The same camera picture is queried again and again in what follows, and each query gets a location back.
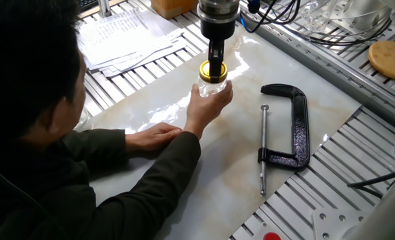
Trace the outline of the person's left hand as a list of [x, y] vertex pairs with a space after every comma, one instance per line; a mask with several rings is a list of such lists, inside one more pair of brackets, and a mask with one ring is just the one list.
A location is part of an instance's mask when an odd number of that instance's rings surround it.
[[167, 123], [158, 123], [149, 129], [125, 135], [125, 151], [156, 151], [175, 139], [182, 129]]

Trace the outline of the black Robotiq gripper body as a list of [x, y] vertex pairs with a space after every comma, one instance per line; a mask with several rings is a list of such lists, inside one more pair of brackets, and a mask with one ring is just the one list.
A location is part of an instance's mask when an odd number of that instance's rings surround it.
[[235, 21], [228, 23], [211, 23], [201, 21], [201, 32], [210, 41], [224, 41], [230, 38], [235, 31]]

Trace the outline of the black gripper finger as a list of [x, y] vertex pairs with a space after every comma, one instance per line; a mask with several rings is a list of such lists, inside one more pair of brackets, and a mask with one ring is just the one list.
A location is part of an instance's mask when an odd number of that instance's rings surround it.
[[210, 64], [210, 83], [218, 83], [222, 76], [222, 63], [224, 61], [224, 41], [209, 42], [208, 61]]

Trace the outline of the person's right hand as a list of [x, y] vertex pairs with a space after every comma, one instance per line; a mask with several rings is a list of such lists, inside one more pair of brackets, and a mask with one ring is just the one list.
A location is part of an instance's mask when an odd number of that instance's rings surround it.
[[187, 107], [186, 122], [183, 130], [193, 133], [198, 139], [201, 139], [204, 129], [232, 101], [233, 94], [231, 81], [226, 81], [226, 86], [222, 91], [209, 97], [202, 97], [198, 84], [194, 83], [191, 89], [191, 98]]

